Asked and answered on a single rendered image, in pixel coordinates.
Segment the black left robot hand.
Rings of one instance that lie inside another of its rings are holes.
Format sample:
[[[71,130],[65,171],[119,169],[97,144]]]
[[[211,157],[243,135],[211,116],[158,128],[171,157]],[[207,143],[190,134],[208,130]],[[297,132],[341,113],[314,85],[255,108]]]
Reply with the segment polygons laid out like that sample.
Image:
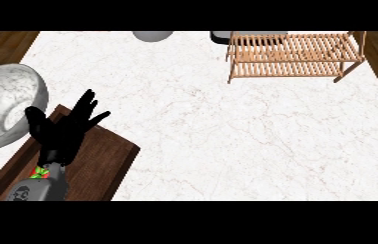
[[[106,111],[91,118],[97,105],[94,92],[87,90],[66,116],[56,123],[46,117],[44,112],[34,106],[25,109],[29,134],[41,145],[37,165],[57,163],[68,166],[77,156],[84,135],[97,123],[111,115]]]

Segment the brown wooden placemat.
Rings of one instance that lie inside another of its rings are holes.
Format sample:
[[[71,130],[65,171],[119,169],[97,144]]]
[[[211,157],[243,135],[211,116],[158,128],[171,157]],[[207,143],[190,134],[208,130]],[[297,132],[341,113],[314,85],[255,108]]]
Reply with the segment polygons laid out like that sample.
[[[59,107],[51,117],[53,123],[69,114]],[[26,144],[0,169],[0,201],[13,185],[31,178],[29,173],[38,166],[41,145],[29,138]],[[108,201],[112,199],[125,173],[130,169],[140,147],[113,132],[94,126],[84,135],[82,144],[72,163],[65,167],[68,193],[63,201]]]

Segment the wooden tiered shelf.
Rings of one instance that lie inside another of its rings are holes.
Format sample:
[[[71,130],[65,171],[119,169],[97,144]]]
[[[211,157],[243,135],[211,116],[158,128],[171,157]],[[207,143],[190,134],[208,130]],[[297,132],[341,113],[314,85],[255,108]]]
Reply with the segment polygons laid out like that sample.
[[[229,79],[334,77],[338,82],[365,62],[366,31],[310,34],[230,33]]]

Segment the red and green object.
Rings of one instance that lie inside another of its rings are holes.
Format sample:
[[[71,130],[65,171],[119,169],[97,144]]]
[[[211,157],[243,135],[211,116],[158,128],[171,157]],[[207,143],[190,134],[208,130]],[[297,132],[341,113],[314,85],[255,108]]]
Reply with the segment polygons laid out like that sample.
[[[50,170],[37,166],[29,173],[29,177],[32,179],[46,179],[50,177]]]

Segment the white marble bowl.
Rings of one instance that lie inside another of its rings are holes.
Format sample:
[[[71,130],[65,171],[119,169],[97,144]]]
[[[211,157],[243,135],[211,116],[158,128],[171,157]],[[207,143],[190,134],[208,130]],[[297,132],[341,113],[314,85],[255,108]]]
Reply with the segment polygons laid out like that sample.
[[[0,65],[0,148],[28,133],[25,108],[46,111],[49,91],[37,71],[26,65]]]

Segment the grey round object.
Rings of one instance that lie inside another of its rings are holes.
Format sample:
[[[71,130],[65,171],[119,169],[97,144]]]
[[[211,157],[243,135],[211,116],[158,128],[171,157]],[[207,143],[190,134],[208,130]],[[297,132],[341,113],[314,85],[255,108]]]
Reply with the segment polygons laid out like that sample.
[[[143,42],[159,42],[171,36],[171,31],[134,31],[134,37]]]

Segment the dark and pale appliance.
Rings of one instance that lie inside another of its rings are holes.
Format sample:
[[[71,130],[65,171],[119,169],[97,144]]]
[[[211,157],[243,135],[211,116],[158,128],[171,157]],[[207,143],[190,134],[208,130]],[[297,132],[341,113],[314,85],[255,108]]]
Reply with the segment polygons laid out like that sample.
[[[242,31],[242,35],[249,34],[277,34],[285,35],[286,31]],[[211,31],[209,32],[211,41],[217,44],[227,45],[230,40],[230,31]]]

